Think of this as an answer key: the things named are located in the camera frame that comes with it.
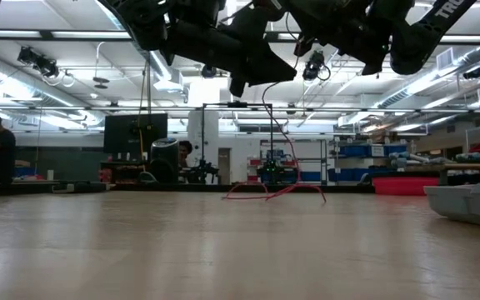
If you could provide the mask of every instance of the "gray container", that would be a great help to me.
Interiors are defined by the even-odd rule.
[[[425,187],[429,207],[441,216],[480,225],[480,184]]]

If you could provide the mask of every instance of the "red cable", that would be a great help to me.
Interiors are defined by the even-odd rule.
[[[272,88],[272,87],[275,87],[276,85],[278,85],[279,82],[275,82],[274,84],[270,85],[269,87],[266,87],[266,89],[264,90],[264,92],[262,93],[262,103],[263,104],[266,104],[266,101],[265,101],[265,97],[266,97],[266,92]],[[297,168],[297,181],[296,183],[294,183],[293,185],[289,186],[289,187],[285,187],[284,189],[282,189],[281,191],[279,192],[275,192],[273,195],[268,195],[268,188],[266,187],[266,185],[264,183],[261,183],[261,182],[240,182],[239,184],[237,184],[236,186],[234,186],[230,191],[229,193],[223,197],[222,199],[227,199],[227,200],[259,200],[259,199],[264,199],[265,201],[269,201],[270,199],[273,199],[273,198],[277,198],[277,197],[280,197],[286,193],[290,193],[291,191],[295,190],[296,188],[313,188],[315,190],[317,190],[320,194],[322,194],[322,198],[323,198],[323,202],[324,203],[327,203],[327,199],[325,198],[325,195],[323,194],[323,191],[320,187],[317,187],[317,186],[314,186],[312,184],[305,184],[305,183],[300,183],[301,181],[301,168],[299,167],[299,161],[298,161],[298,158],[296,157],[296,150],[294,149],[293,147],[293,143],[292,141],[290,140],[290,138],[288,138],[287,134],[283,131],[283,128],[281,127],[281,124],[279,124],[279,122],[277,121],[277,119],[270,113],[269,109],[267,106],[264,106],[264,109],[266,109],[266,112],[267,114],[270,116],[270,118],[278,125],[279,127],[279,131],[281,132],[281,134],[284,136],[284,138],[287,140],[287,142],[290,143],[290,148],[292,149],[292,157],[293,157],[293,160],[294,160],[294,163],[296,165],[296,168]],[[237,188],[241,187],[241,186],[244,186],[244,185],[249,185],[251,183],[256,183],[256,184],[259,184],[262,185],[264,187],[264,190],[266,191],[266,196],[259,196],[259,197],[230,197],[229,195]]]

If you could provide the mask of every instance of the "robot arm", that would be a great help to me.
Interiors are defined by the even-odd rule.
[[[268,22],[291,13],[302,30],[295,54],[315,41],[331,44],[366,64],[363,75],[382,71],[388,53],[400,74],[419,71],[446,31],[477,0],[437,0],[422,20],[405,18],[414,0],[254,0],[218,23],[225,0],[99,0],[114,13],[138,45],[160,50],[168,64],[175,55],[231,73],[231,93],[250,86],[293,80],[296,70],[264,40]]]

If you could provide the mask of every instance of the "black t-shirt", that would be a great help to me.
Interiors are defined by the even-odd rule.
[[[13,178],[16,162],[16,138],[10,130],[0,132],[0,177]]]

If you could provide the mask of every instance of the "computer monitor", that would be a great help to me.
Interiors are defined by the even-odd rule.
[[[154,113],[105,117],[103,151],[140,153],[140,133],[143,151],[149,153],[153,142],[168,136],[168,115]]]

